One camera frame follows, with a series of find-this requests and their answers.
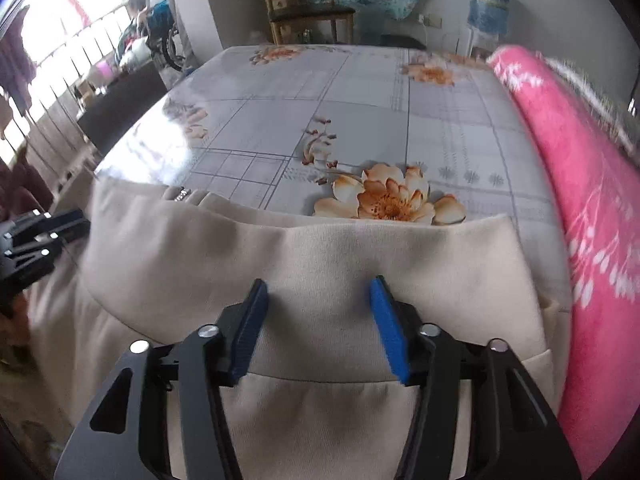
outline folded cloth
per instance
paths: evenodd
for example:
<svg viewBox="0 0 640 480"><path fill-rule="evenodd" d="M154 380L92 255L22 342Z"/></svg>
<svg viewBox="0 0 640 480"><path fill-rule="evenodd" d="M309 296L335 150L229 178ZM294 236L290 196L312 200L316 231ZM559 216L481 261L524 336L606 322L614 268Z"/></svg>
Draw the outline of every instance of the folded cloth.
<svg viewBox="0 0 640 480"><path fill-rule="evenodd" d="M377 274L456 338L509 341L552 399L551 352L509 218L446 228L313 218L201 191L175 202L179 191L97 182L88 240L32 291L32 350L73 423L132 341L183 339L241 301L255 278L268 284L270 310L249 374L223 392L246 478L392 478L416 391L386 362L367 289Z"/></svg>

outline hanging cloth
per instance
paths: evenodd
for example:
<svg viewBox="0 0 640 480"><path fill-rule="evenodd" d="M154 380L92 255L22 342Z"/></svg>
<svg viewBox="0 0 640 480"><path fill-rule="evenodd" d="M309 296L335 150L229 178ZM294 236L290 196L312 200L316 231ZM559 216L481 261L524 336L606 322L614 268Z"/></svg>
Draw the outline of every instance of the hanging cloth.
<svg viewBox="0 0 640 480"><path fill-rule="evenodd" d="M4 131L14 118L14 111L11 110L8 101L0 97L0 140L4 140Z"/></svg>
<svg viewBox="0 0 640 480"><path fill-rule="evenodd" d="M22 44L22 26L29 6L23 7L0 40L0 86L14 99L20 115L31 108L29 85L36 76L36 65Z"/></svg>

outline blue gripper pad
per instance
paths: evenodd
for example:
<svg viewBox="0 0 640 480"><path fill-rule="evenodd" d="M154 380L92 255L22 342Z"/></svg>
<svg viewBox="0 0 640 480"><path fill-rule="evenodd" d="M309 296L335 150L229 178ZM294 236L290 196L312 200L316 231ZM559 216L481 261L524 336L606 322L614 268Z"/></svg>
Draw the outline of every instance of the blue gripper pad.
<svg viewBox="0 0 640 480"><path fill-rule="evenodd" d="M391 371L402 384L406 385L411 377L409 341L402 330L398 306L382 276L376 277L369 285L369 304Z"/></svg>
<svg viewBox="0 0 640 480"><path fill-rule="evenodd" d="M258 334L267 315L268 306L267 284L263 280L255 280L244 303L236 306L238 310L234 312L235 319L230 320L231 326L228 329L220 326L223 334L228 331L232 336L230 345L227 347L230 359L227 377L232 384L237 384L249 370L255 343L258 341Z"/></svg>

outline chair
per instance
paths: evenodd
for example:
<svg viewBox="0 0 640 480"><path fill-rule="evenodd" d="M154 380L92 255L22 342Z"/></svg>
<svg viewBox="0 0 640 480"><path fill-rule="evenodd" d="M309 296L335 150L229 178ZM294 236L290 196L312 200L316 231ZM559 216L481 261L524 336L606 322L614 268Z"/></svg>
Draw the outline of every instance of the chair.
<svg viewBox="0 0 640 480"><path fill-rule="evenodd" d="M335 0L329 0L322 4L305 4L285 6L274 9L273 0L265 0L269 13L269 23L273 41L277 45L283 44L281 27L295 23L331 21L331 34L334 43L338 42L335 27L336 20L346 20L347 22L347 42L353 44L353 15L355 9L352 7L336 5Z"/></svg>

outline pink fabric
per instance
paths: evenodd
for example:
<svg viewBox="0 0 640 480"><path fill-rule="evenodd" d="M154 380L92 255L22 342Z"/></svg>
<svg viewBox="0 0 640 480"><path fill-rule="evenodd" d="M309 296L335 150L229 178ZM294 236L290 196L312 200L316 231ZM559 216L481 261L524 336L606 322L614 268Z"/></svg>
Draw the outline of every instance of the pink fabric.
<svg viewBox="0 0 640 480"><path fill-rule="evenodd" d="M508 46L489 62L529 123L564 222L574 307L559 420L588 478L640 404L640 176L542 60Z"/></svg>

